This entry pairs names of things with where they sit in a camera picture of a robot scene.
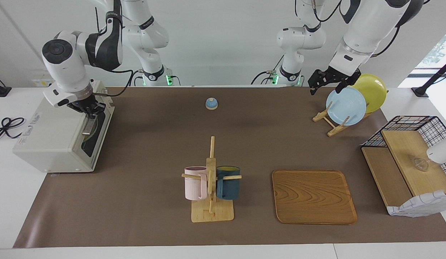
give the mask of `white cylindrical container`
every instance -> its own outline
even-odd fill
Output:
[[[433,145],[427,150],[427,156],[429,159],[437,164],[446,163],[446,139]]]

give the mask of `brown tabletop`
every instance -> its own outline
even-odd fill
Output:
[[[380,110],[329,138],[331,88],[132,88],[116,110],[95,173],[47,175],[14,247],[177,246],[446,241],[438,213],[387,214],[359,144],[387,121]],[[204,106],[208,97],[216,110]],[[205,165],[210,136],[218,165],[241,168],[233,221],[192,223],[183,169]],[[275,169],[344,173],[353,225],[281,224]]]

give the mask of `black metal grid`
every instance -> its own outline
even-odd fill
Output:
[[[382,131],[418,131],[429,147],[446,138],[446,127],[437,116],[397,116],[362,144],[362,147],[387,147]],[[446,163],[441,167],[446,174]]]

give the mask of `pink mug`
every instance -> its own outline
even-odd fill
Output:
[[[201,180],[185,177],[185,198],[205,200],[207,198],[207,168],[205,166],[186,167],[185,174],[201,177]]]

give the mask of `plate stand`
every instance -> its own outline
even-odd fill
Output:
[[[212,136],[210,143],[210,157],[206,160],[207,166],[207,193],[205,200],[193,200],[191,203],[191,221],[213,222],[229,221],[234,219],[234,205],[232,200],[223,200],[216,197],[216,158],[215,137]],[[182,177],[200,180],[200,176],[182,174]],[[241,179],[241,175],[226,176],[223,180]]]
[[[320,120],[323,119],[323,120],[325,120],[328,124],[330,124],[333,127],[333,129],[327,133],[327,135],[329,137],[333,137],[334,135],[336,135],[336,134],[340,133],[341,131],[344,131],[346,128],[348,128],[349,126],[344,126],[344,124],[346,124],[346,122],[348,122],[349,118],[351,118],[350,116],[347,116],[346,119],[343,121],[343,123],[341,123],[338,126],[335,126],[335,124],[332,123],[327,118],[328,110],[330,109],[332,104],[333,104],[333,102],[330,102],[328,104],[328,107],[323,112],[317,113],[317,115],[314,118],[312,118],[313,122],[317,122],[317,121],[320,121]],[[364,119],[367,118],[369,115],[371,115],[371,113],[366,113],[365,116],[364,116]]]

